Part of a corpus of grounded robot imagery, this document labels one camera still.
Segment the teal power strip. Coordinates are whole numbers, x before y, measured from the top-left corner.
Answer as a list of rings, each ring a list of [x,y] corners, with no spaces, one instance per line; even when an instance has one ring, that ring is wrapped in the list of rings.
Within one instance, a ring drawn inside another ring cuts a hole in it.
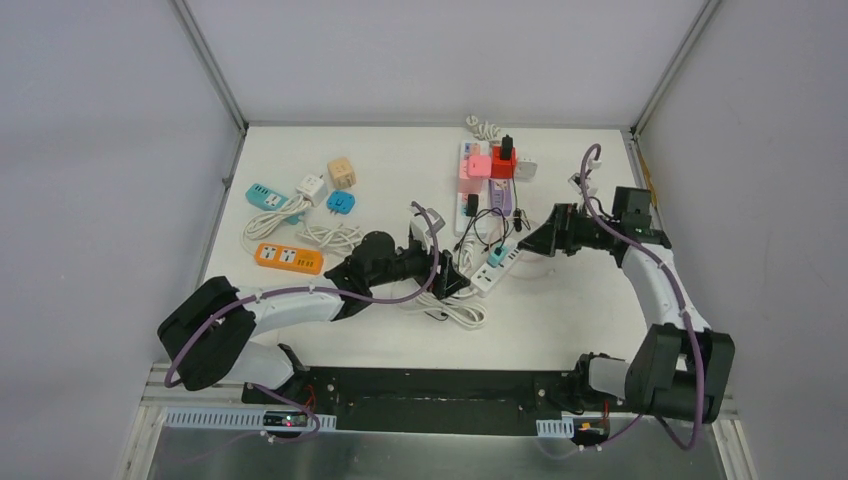
[[[260,183],[254,183],[245,192],[247,202],[263,212],[277,212],[289,198]]]

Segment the blue plug adapter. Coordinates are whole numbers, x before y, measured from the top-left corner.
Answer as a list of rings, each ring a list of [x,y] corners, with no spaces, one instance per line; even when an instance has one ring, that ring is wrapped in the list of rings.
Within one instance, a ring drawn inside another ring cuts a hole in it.
[[[326,207],[333,214],[347,215],[353,210],[355,203],[356,199],[352,193],[336,190],[328,196]]]

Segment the black mounting base plate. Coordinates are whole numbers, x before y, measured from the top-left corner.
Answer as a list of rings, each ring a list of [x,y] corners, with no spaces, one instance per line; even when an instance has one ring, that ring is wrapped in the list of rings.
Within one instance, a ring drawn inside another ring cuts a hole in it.
[[[625,409],[568,371],[311,367],[277,393],[366,432],[533,436],[539,420]]]

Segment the pink cube socket adapter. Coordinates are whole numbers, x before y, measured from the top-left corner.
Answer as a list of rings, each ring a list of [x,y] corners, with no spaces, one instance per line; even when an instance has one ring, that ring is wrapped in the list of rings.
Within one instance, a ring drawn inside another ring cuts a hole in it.
[[[469,178],[490,178],[492,159],[489,155],[470,155],[466,160],[466,174]]]

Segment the beige cube adapter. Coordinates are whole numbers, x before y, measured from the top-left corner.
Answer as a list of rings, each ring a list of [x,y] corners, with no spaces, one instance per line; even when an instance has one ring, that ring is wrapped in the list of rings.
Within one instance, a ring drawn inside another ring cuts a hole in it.
[[[327,169],[335,189],[345,190],[356,184],[356,173],[347,157],[339,157],[328,162]]]

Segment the light pink cube adapter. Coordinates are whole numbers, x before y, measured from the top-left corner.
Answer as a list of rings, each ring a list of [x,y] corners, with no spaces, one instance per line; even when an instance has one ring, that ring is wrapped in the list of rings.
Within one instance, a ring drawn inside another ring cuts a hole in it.
[[[459,161],[458,186],[460,194],[478,194],[482,188],[482,178],[469,178],[466,174],[466,160]]]

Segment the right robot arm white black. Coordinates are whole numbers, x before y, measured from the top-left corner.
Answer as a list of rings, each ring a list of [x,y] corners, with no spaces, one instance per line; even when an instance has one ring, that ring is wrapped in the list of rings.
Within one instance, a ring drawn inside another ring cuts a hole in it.
[[[548,219],[518,244],[552,257],[582,248],[610,253],[636,293],[647,333],[630,361],[583,354],[566,376],[566,397],[583,410],[606,397],[633,413],[713,422],[719,415],[735,344],[712,329],[690,302],[674,265],[667,235],[652,228],[649,191],[619,187],[610,220],[588,208],[559,203]]]

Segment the small white power strip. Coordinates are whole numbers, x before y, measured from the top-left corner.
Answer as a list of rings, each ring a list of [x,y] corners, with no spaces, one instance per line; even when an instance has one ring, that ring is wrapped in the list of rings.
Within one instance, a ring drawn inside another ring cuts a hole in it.
[[[486,260],[471,276],[471,286],[480,297],[487,297],[520,258],[521,251],[517,248],[516,241],[508,240],[505,249],[506,253],[497,265]]]

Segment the white cube adapter behind red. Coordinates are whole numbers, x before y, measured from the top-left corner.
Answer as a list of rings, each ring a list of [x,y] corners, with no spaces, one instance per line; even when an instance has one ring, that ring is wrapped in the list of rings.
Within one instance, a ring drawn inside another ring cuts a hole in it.
[[[516,181],[532,181],[537,174],[538,164],[533,158],[522,157],[516,161],[514,179]]]

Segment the long white power strip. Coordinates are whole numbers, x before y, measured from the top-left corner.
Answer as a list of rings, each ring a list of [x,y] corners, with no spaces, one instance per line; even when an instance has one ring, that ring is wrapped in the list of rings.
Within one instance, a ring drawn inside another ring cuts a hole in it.
[[[483,177],[471,177],[468,175],[468,161],[472,156],[490,153],[490,144],[487,141],[464,140],[459,146],[457,193],[455,204],[455,215],[453,230],[457,236],[465,231],[473,215],[468,215],[467,205],[470,195],[477,197],[476,212],[488,209],[491,206],[489,195],[489,179]]]

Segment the red cube socket adapter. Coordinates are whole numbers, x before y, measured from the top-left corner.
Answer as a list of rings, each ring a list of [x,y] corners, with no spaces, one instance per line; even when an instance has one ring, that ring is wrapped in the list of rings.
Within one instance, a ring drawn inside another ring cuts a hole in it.
[[[516,164],[517,156],[515,148],[492,147],[490,173],[492,179],[511,179],[514,176]]]

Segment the orange power strip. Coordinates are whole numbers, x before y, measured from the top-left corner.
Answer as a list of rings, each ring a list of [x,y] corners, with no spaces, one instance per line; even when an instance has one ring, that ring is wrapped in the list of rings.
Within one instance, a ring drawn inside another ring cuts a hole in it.
[[[324,266],[324,256],[317,250],[260,243],[254,253],[259,266],[307,275],[319,275]]]

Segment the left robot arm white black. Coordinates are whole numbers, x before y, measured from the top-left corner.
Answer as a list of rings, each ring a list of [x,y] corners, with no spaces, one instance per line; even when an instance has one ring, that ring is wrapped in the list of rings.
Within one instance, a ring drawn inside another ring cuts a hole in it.
[[[268,290],[239,288],[225,276],[205,281],[157,329],[171,365],[165,384],[198,391],[231,379],[259,384],[281,404],[297,402],[305,378],[282,347],[256,342],[258,335],[303,323],[352,317],[378,303],[377,286],[414,280],[403,302],[431,294],[448,299],[469,286],[450,251],[410,235],[405,248],[380,231],[366,234],[337,266],[307,285]]]

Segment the purple power strip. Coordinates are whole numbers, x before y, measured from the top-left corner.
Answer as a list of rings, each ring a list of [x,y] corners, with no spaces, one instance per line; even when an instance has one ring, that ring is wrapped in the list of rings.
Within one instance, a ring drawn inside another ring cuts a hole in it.
[[[511,179],[489,180],[490,207],[499,209],[505,216],[509,217],[513,211],[513,192]]]

